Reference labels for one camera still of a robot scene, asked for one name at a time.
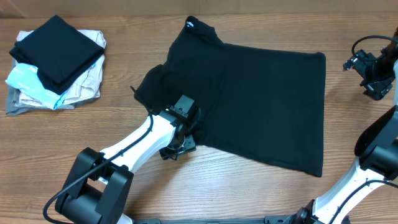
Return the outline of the black polo shirt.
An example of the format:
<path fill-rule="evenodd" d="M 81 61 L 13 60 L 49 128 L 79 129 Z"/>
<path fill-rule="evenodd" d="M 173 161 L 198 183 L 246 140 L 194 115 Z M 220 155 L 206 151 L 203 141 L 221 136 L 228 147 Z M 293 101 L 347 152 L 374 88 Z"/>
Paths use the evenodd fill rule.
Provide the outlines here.
<path fill-rule="evenodd" d="M 326 58 L 221 41 L 190 16 L 136 98 L 154 111 L 191 98 L 199 145 L 322 176 Z"/>

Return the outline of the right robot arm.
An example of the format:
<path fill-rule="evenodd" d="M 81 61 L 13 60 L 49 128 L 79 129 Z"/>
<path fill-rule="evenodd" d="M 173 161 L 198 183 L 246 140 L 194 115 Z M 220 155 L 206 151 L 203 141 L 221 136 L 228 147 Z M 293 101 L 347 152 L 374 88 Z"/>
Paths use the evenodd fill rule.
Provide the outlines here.
<path fill-rule="evenodd" d="M 397 34 L 375 57 L 363 50 L 351 51 L 343 70 L 355 69 L 362 77 L 364 94 L 381 100 L 397 90 Z M 397 103 L 370 125 L 354 148 L 351 168 L 325 194 L 311 200 L 290 216 L 265 217 L 264 223 L 349 223 L 348 213 L 373 190 L 382 185 L 397 187 Z"/>

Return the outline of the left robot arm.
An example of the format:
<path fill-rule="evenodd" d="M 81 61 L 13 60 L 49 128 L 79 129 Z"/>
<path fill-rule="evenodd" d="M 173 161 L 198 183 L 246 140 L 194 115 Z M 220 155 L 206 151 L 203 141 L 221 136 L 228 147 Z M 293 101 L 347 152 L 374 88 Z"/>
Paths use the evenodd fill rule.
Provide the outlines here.
<path fill-rule="evenodd" d="M 56 199 L 55 210 L 72 223 L 132 223 L 124 207 L 134 174 L 157 152 L 164 159 L 176 159 L 195 150 L 190 131 L 198 114 L 194 100 L 183 95 L 175 105 L 150 114 L 117 144 L 101 151 L 82 150 Z"/>

